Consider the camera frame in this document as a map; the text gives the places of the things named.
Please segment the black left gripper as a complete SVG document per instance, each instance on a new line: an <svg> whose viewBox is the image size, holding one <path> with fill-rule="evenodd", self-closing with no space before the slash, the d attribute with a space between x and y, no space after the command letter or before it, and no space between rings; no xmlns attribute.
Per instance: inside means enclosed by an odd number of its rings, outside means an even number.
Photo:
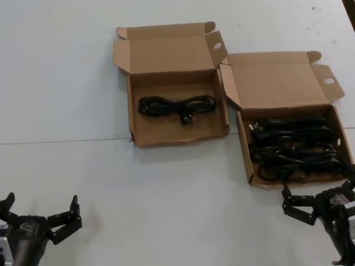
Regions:
<svg viewBox="0 0 355 266"><path fill-rule="evenodd" d="M69 211L52 216L18 216L11 212L15 194L0 201L0 219L4 229L4 264L38 265L47 243L57 245L82 228L78 196L74 195Z"/></svg>

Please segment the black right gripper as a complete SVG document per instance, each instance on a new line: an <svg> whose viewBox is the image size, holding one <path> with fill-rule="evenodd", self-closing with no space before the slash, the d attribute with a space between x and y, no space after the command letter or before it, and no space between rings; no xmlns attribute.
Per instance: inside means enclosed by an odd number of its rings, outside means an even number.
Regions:
<svg viewBox="0 0 355 266"><path fill-rule="evenodd" d="M281 193L285 215L310 226L315 225L318 215L341 256L333 265L354 265L354 164L349 166L341 187L323 191L316 197L293 195L287 185L283 185ZM311 207L312 212L299 207Z"/></svg>

